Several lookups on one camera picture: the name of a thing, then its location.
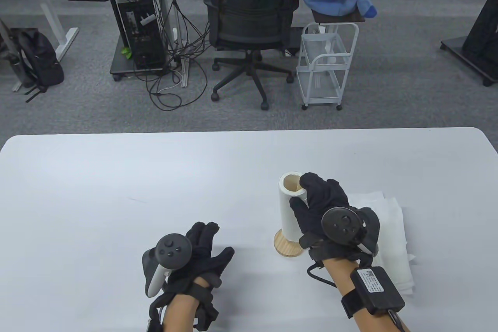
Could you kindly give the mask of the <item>person's left hand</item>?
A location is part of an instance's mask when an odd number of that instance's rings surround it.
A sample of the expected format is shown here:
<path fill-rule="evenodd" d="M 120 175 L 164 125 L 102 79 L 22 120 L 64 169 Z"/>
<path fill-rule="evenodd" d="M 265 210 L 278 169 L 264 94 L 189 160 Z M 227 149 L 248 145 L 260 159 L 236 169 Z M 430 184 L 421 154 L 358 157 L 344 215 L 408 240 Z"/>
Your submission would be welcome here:
<path fill-rule="evenodd" d="M 149 307 L 148 331 L 207 331 L 218 317 L 212 291 L 235 250 L 212 255 L 215 222 L 196 222 L 187 234 L 167 234 L 144 252 L 142 268 Z"/>

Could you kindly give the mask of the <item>person's right hand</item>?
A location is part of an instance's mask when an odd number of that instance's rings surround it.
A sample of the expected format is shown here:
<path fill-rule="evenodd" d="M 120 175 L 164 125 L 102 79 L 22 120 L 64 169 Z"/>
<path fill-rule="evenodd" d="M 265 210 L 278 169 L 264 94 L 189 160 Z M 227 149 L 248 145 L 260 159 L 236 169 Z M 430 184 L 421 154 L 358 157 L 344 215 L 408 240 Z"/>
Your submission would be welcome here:
<path fill-rule="evenodd" d="M 369 207 L 349 204 L 338 181 L 324 180 L 307 172 L 300 177 L 307 201 L 292 197 L 289 205 L 302 232 L 299 244 L 311 259 L 323 264 L 329 259 L 357 261 L 372 265 L 378 253 L 380 222 Z"/>

